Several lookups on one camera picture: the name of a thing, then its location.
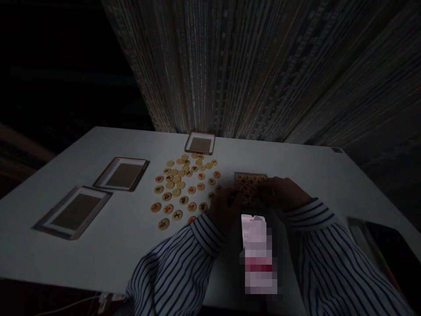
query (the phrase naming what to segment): shirt cuff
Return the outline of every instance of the shirt cuff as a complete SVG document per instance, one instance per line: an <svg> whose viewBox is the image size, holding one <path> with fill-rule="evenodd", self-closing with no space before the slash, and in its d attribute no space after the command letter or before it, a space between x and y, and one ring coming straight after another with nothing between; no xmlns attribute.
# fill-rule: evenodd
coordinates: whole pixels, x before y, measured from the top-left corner
<svg viewBox="0 0 421 316"><path fill-rule="evenodd" d="M317 197L306 205L285 212L295 230L320 230L336 222L336 216Z"/></svg>
<svg viewBox="0 0 421 316"><path fill-rule="evenodd" d="M202 248L210 256L216 258L227 239L225 234L212 223L206 213L200 215L190 226Z"/></svg>

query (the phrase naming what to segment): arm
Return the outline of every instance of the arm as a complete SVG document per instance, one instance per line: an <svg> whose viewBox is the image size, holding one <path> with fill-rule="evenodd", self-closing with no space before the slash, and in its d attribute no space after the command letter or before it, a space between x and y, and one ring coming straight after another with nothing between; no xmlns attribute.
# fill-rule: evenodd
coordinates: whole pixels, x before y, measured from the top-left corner
<svg viewBox="0 0 421 316"><path fill-rule="evenodd" d="M413 314L329 208L290 179L275 179L277 206L290 209L284 216L297 234L298 282L309 315Z"/></svg>
<svg viewBox="0 0 421 316"><path fill-rule="evenodd" d="M230 193L230 190L221 191L207 213L140 260L126 289L126 296L134 303L134 315L199 312L213 262L226 240L223 231L229 229L231 218L235 219L235 213L239 212L241 197L232 207L226 204Z"/></svg>

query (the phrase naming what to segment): dark background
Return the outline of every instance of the dark background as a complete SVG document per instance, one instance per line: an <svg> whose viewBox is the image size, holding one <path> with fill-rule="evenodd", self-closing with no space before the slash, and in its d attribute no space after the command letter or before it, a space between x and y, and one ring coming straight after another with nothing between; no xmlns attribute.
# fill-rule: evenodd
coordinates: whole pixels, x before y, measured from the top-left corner
<svg viewBox="0 0 421 316"><path fill-rule="evenodd" d="M95 126L154 130L99 0L0 1L0 21L0 123L54 154ZM34 170L46 163L15 144L0 142L0 148L1 156ZM0 175L0 198L20 182ZM0 279L1 310L14 315L61 308L94 294ZM58 315L86 315L90 303ZM97 309L98 300L90 314Z"/></svg>

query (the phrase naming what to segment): person's right hand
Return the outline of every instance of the person's right hand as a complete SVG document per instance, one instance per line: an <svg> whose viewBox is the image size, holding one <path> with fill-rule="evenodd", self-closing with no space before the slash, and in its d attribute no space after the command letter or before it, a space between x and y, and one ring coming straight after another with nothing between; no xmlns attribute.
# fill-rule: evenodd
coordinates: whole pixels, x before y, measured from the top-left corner
<svg viewBox="0 0 421 316"><path fill-rule="evenodd" d="M312 199L290 178L268 178L259 184L258 190L263 203L283 211L302 206Z"/></svg>

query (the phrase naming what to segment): hand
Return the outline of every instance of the hand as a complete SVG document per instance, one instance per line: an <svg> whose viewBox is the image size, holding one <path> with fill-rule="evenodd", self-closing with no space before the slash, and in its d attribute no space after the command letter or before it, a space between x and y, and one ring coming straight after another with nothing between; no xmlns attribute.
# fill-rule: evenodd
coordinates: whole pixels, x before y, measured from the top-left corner
<svg viewBox="0 0 421 316"><path fill-rule="evenodd" d="M213 198L207 214L211 221L224 233L228 233L241 210L241 195L235 189L223 189Z"/></svg>
<svg viewBox="0 0 421 316"><path fill-rule="evenodd" d="M290 178L269 178L258 187L263 203L286 211L306 204L312 198Z"/></svg>

